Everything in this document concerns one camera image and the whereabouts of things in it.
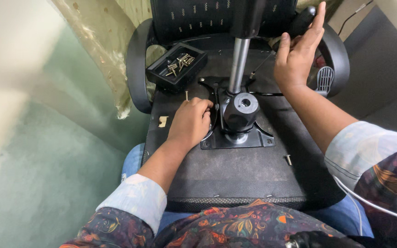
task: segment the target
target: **mounting hole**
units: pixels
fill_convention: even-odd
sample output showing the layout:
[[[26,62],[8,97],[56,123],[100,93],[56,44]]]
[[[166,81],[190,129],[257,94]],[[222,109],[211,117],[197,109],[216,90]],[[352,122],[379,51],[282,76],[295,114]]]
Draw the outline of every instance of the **mounting hole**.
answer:
[[[241,105],[243,105],[243,107],[249,107],[249,105],[251,105],[251,101],[248,99],[243,99],[241,100]]]

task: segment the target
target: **hand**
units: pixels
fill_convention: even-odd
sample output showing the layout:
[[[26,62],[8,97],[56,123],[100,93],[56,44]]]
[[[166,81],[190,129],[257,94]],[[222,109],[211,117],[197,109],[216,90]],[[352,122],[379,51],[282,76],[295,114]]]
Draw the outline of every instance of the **hand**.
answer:
[[[275,60],[274,76],[283,94],[294,87],[305,87],[315,51],[324,34],[326,3],[318,5],[317,15],[306,33],[297,39],[293,50],[288,33],[281,36],[280,47]]]
[[[211,123],[209,109],[212,106],[211,101],[199,98],[184,101],[174,116],[166,141],[174,142],[189,152],[208,133]]]

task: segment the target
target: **forearm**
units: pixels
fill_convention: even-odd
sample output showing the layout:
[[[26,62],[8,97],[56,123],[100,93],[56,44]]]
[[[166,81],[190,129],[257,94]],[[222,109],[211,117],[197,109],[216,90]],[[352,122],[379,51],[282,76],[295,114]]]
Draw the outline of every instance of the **forearm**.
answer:
[[[137,173],[156,182],[167,194],[177,169],[187,153],[188,150],[175,141],[167,140]]]
[[[358,121],[306,86],[282,89],[282,93],[324,154],[342,129]]]

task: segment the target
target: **black fabric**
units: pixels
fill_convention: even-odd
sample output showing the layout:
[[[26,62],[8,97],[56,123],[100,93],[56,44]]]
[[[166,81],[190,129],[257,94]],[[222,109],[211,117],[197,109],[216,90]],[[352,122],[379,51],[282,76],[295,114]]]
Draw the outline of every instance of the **black fabric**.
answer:
[[[201,76],[229,76],[233,50],[208,50]],[[250,50],[245,74],[267,57],[265,50]],[[252,91],[279,92],[273,79],[273,56],[257,71]],[[208,99],[207,88],[193,81],[189,99]],[[264,112],[260,125],[274,135],[276,146],[201,150],[194,147],[179,167],[168,193],[168,210],[197,212],[211,206],[239,206],[261,198],[298,210],[319,209],[339,202],[344,193],[323,166],[323,154],[284,97],[257,97]],[[157,90],[142,162],[166,140],[174,114],[185,93]],[[158,127],[168,116],[166,127]],[[291,155],[293,166],[283,158]]]
[[[228,33],[234,0],[151,0],[154,29],[160,44],[201,35]],[[295,16],[297,0],[269,0],[259,36],[277,37]]]

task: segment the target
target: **chair armrest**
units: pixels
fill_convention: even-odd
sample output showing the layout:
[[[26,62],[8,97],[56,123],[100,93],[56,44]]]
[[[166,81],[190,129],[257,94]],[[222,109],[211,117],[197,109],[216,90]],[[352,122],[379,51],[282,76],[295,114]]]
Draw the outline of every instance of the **chair armrest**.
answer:
[[[330,98],[338,94],[349,80],[349,56],[347,55],[344,43],[327,23],[324,24],[324,35],[318,49],[323,55],[326,64],[335,71],[334,81],[327,96]]]
[[[131,99],[134,106],[146,114],[151,113],[152,109],[152,103],[146,93],[146,49],[154,44],[157,44],[157,40],[154,35],[153,19],[147,19],[136,28],[131,36],[125,59]]]

